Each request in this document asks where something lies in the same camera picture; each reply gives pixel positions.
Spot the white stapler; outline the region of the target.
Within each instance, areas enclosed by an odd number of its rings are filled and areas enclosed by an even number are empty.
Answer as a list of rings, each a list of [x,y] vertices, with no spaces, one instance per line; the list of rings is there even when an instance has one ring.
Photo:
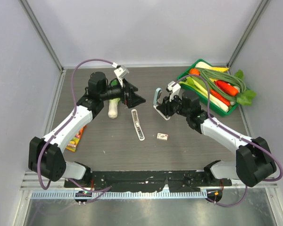
[[[140,126],[137,110],[132,109],[131,114],[132,114],[133,124],[134,124],[135,131],[137,133],[138,139],[140,141],[143,141],[145,139],[145,136]]]

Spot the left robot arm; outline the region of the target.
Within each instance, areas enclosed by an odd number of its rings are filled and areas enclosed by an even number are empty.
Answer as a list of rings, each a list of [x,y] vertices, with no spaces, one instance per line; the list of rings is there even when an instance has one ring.
[[[71,178],[79,187],[87,187],[91,182],[91,169],[81,163],[65,161],[63,151],[79,130],[100,113],[104,101],[119,98],[128,108],[145,103],[137,91],[138,88],[126,80],[112,86],[103,72],[92,73],[85,94],[73,111],[49,134],[30,141],[29,169],[50,181]]]

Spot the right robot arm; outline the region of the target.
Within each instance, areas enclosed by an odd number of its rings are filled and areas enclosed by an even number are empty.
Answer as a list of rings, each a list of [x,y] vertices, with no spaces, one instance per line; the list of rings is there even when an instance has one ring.
[[[192,90],[184,91],[181,97],[166,96],[159,102],[161,93],[160,88],[156,89],[153,107],[165,120],[174,114],[181,115],[191,129],[214,139],[235,154],[235,161],[217,160],[204,168],[203,179],[207,185],[214,186],[220,179],[235,179],[253,187],[276,172],[266,140],[238,134],[222,124],[201,108],[199,97]]]

